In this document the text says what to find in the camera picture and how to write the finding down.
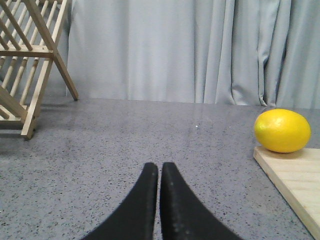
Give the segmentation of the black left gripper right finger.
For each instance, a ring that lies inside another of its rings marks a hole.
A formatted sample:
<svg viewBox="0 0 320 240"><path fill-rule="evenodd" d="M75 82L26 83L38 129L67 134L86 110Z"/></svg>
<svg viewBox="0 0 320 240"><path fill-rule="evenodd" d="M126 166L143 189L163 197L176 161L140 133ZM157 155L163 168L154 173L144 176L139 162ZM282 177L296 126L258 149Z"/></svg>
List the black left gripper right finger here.
<svg viewBox="0 0 320 240"><path fill-rule="evenodd" d="M160 220L164 240L240 240L196 197L173 162L162 166Z"/></svg>

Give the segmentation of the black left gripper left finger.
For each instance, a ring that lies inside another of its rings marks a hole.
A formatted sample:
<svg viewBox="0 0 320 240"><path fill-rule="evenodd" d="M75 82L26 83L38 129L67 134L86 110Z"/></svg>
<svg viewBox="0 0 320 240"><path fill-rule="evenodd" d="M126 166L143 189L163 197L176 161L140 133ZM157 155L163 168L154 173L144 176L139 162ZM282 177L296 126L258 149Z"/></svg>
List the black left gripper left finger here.
<svg viewBox="0 0 320 240"><path fill-rule="evenodd" d="M123 202L84 240L151 240L153 238L158 187L158 167L145 163Z"/></svg>

